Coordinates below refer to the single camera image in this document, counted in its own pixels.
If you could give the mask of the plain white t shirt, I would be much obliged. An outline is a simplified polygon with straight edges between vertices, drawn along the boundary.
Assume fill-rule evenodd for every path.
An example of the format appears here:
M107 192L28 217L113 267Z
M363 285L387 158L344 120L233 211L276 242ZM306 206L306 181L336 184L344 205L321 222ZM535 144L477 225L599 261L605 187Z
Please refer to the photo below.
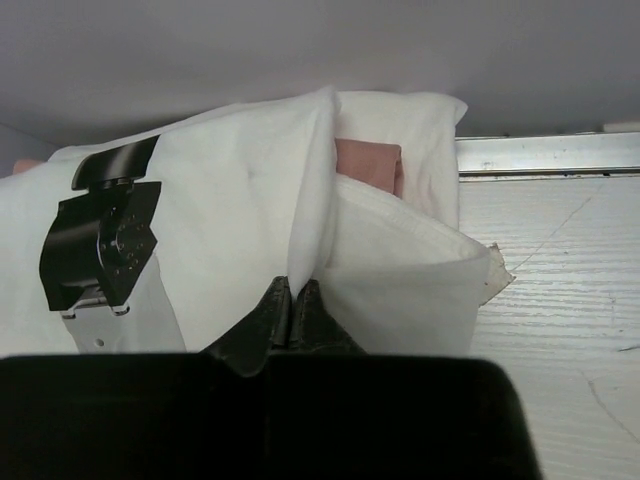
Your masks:
M204 348L252 310L272 279L317 276L329 313L372 353L458 356L471 345L485 247L403 200L339 176L330 89L223 108L166 127L150 162L159 321Z

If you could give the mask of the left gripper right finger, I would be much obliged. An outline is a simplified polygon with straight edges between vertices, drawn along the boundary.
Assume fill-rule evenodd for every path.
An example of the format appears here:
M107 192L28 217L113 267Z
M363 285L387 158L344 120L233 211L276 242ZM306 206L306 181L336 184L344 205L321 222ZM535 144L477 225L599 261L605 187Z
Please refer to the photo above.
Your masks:
M316 280L310 280L292 304L287 350L318 355L365 354L325 308Z

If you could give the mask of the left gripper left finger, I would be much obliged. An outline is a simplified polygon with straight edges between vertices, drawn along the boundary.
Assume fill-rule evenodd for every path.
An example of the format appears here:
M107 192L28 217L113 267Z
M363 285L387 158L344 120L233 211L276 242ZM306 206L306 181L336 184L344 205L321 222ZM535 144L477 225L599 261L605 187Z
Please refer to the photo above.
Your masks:
M263 370L274 349L287 346L290 314L289 282L279 276L245 317L202 352L239 377L254 377Z

